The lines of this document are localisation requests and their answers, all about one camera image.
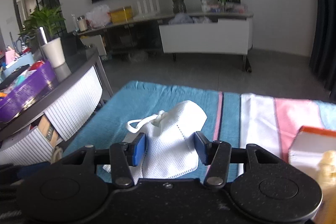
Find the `curved black side table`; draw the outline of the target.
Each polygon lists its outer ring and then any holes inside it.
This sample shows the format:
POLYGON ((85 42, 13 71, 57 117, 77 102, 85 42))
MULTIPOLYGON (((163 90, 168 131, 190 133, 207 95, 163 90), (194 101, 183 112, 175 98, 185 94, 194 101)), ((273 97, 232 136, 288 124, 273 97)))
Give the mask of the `curved black side table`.
MULTIPOLYGON (((24 81, 40 66, 26 65, 19 75, 24 81)), ((12 121, 1 124, 2 165, 54 161, 56 146, 72 138, 104 103, 103 90, 113 95, 96 48, 81 50, 53 69, 58 86, 12 121)))

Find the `yellow box on console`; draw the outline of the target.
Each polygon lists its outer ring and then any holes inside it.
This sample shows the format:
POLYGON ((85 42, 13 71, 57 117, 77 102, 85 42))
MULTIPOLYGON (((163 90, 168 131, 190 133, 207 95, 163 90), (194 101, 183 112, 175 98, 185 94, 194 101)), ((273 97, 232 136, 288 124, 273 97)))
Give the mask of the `yellow box on console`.
POLYGON ((125 6, 109 12, 110 21, 113 24, 127 22, 133 19, 133 10, 131 6, 125 6))

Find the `white paper cup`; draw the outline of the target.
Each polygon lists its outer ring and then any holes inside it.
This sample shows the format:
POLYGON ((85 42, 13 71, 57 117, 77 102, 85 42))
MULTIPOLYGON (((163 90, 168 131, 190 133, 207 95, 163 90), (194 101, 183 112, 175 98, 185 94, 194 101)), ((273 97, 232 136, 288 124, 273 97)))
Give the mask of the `white paper cup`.
POLYGON ((53 39, 43 45, 42 50, 53 68, 57 68, 65 63, 66 60, 60 38, 53 39))

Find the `striped blue table cloth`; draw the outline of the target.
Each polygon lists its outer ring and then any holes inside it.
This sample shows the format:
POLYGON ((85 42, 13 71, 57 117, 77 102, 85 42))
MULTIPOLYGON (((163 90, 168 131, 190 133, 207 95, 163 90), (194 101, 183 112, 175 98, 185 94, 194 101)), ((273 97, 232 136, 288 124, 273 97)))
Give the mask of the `striped blue table cloth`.
POLYGON ((335 130, 335 105, 132 81, 80 130, 65 155, 88 144, 130 143, 143 132, 147 149, 130 169, 134 180, 204 178, 194 132, 233 147, 255 143, 286 160, 303 126, 335 130))

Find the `dark blue curtain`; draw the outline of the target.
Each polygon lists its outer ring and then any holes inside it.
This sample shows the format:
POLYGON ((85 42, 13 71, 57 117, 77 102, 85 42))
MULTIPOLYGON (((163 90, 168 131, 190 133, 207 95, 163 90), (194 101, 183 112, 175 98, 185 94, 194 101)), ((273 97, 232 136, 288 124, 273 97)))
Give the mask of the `dark blue curtain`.
POLYGON ((312 73, 335 101, 335 0, 317 0, 317 20, 309 61, 312 73))

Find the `potted plant on side table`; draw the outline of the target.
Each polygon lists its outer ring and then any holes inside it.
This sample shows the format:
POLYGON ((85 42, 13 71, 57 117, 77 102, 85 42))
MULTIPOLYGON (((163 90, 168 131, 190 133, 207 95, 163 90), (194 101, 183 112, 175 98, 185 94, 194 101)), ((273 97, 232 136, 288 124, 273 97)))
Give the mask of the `potted plant on side table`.
POLYGON ((48 41, 61 37, 66 32, 66 19, 62 15, 61 6, 42 8, 35 7, 34 11, 23 23, 23 30, 19 33, 22 41, 22 53, 35 52, 38 49, 37 31, 42 27, 48 41))

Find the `white tv console cabinet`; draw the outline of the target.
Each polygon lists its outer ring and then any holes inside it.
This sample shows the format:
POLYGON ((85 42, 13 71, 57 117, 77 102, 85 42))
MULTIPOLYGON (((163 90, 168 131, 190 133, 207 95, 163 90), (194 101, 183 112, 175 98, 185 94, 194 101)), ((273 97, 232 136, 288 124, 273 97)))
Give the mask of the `white tv console cabinet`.
POLYGON ((206 23, 176 23, 173 14, 158 14, 147 18, 138 18, 112 23, 105 27, 79 32, 78 36, 92 36, 98 32, 126 26, 131 28, 144 23, 156 23, 162 49, 176 59, 177 53, 221 53, 242 57, 242 70, 251 73, 248 52, 253 47, 253 14, 237 12, 193 12, 179 14, 191 19, 209 19, 206 23))

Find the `purple storage tray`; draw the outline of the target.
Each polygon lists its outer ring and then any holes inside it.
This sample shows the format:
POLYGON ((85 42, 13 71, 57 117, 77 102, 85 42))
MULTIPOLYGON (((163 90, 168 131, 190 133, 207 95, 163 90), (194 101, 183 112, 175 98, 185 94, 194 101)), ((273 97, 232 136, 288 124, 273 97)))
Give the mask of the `purple storage tray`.
POLYGON ((51 63, 45 61, 33 74, 1 99, 1 124, 12 121, 58 84, 51 63))

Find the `white wifi router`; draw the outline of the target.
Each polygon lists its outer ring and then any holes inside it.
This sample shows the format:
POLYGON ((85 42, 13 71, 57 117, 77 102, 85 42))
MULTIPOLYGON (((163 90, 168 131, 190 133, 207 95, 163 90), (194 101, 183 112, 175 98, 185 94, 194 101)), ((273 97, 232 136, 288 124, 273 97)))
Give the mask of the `white wifi router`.
POLYGON ((161 13, 159 0, 142 0, 137 1, 137 13, 134 20, 145 19, 157 16, 161 13))

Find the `orange rimmed white box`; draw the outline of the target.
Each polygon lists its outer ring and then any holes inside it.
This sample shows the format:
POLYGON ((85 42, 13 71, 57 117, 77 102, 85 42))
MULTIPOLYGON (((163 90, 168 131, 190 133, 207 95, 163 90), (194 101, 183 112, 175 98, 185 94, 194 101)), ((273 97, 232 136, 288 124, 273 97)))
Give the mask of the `orange rimmed white box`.
POLYGON ((288 161, 314 179, 335 178, 335 131, 302 126, 289 148, 288 161))

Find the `white plastic bag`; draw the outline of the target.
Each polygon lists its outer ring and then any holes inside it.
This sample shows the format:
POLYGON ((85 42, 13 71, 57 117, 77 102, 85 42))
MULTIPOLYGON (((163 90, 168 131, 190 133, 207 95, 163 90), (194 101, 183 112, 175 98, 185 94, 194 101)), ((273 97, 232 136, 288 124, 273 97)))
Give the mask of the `white plastic bag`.
POLYGON ((100 5, 87 12, 85 17, 92 28, 100 28, 110 23, 109 12, 108 5, 100 5))

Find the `yellow striped knit cloth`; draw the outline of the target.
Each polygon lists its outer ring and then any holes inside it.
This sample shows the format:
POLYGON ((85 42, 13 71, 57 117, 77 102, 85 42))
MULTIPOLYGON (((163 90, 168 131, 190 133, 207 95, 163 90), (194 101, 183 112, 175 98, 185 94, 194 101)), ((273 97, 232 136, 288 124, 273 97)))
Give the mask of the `yellow striped knit cloth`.
POLYGON ((318 164, 317 182, 322 189, 322 203, 315 223, 335 223, 335 151, 326 151, 318 164))

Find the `white face mask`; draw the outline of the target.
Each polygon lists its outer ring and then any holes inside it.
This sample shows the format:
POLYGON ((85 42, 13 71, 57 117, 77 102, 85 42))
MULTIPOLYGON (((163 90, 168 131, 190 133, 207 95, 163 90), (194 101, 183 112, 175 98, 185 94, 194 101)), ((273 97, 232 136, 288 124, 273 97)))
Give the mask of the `white face mask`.
POLYGON ((193 101, 183 101, 170 111, 161 110, 149 117, 128 121, 126 137, 140 132, 146 134, 146 152, 138 166, 130 167, 134 182, 140 178, 179 178, 195 171, 199 157, 193 134, 201 131, 206 120, 200 106, 193 101))

